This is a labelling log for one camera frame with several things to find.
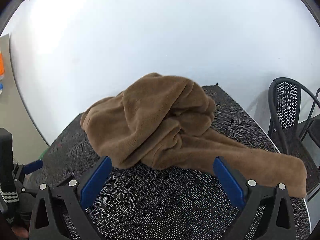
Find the chair backrest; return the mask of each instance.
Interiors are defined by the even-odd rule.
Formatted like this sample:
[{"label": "chair backrest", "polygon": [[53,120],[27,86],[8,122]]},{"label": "chair backrest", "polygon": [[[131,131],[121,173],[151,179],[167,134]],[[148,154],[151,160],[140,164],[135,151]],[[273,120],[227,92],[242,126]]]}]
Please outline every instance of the chair backrest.
[{"label": "chair backrest", "polygon": [[[296,135],[298,128],[301,84],[290,78],[276,78],[269,87],[269,95],[272,96],[281,129],[286,139],[290,140]],[[275,124],[275,116],[271,116],[269,133],[277,131]]]}]

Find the black tablecloth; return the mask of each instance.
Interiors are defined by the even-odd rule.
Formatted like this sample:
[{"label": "black tablecloth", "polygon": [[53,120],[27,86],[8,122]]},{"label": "black tablecloth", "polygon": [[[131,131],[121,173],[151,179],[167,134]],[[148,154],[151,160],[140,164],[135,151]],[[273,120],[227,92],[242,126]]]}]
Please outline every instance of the black tablecloth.
[{"label": "black tablecloth", "polygon": [[[255,121],[218,85],[204,91],[216,104],[212,128],[249,147],[277,152]],[[99,159],[80,127],[80,115],[59,135],[43,157],[44,166],[34,172],[28,187],[54,186],[63,178],[79,178]],[[303,199],[291,198],[297,239],[310,234]],[[246,239],[252,239],[263,212],[260,207]],[[95,203],[86,209],[106,239],[219,239],[236,217],[216,178],[194,170],[172,167],[156,171],[143,164],[111,176]],[[65,216],[74,239],[79,239]]]}]

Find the brown fleece fabric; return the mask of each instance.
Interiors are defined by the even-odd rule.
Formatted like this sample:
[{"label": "brown fleece fabric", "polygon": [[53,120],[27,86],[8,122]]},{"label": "brown fleece fabric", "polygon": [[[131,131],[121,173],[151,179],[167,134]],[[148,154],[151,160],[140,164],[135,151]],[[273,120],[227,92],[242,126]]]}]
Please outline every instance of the brown fleece fabric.
[{"label": "brown fleece fabric", "polygon": [[116,97],[102,99],[81,117],[92,148],[113,166],[141,161],[162,170],[170,166],[213,174],[214,158],[260,185],[282,182],[292,197],[306,196],[307,171],[293,156],[251,149],[210,128],[215,102],[190,79],[152,73]]}]

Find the white stripes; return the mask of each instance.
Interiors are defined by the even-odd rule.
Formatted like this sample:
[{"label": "white stripes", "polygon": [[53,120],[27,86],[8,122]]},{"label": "white stripes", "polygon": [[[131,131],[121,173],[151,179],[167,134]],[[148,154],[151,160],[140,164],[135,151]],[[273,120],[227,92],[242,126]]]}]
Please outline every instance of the white stripes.
[{"label": "white stripes", "polygon": [[2,192],[2,190],[0,188],[0,194],[6,203],[13,203],[13,202],[19,201],[18,193],[16,191],[15,192]]}]

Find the brown blanket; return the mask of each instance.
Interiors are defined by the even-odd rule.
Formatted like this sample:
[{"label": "brown blanket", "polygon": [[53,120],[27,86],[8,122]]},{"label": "brown blanket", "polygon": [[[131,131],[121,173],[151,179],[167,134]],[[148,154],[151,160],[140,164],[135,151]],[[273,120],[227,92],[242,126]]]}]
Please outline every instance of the brown blanket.
[{"label": "brown blanket", "polygon": [[92,105],[81,127],[93,149],[129,168],[141,161],[154,169],[178,166],[213,174],[214,158],[260,185],[282,182],[290,196],[306,196],[307,172],[293,156],[251,149],[210,128],[215,102],[187,78],[152,73],[116,97]]}]

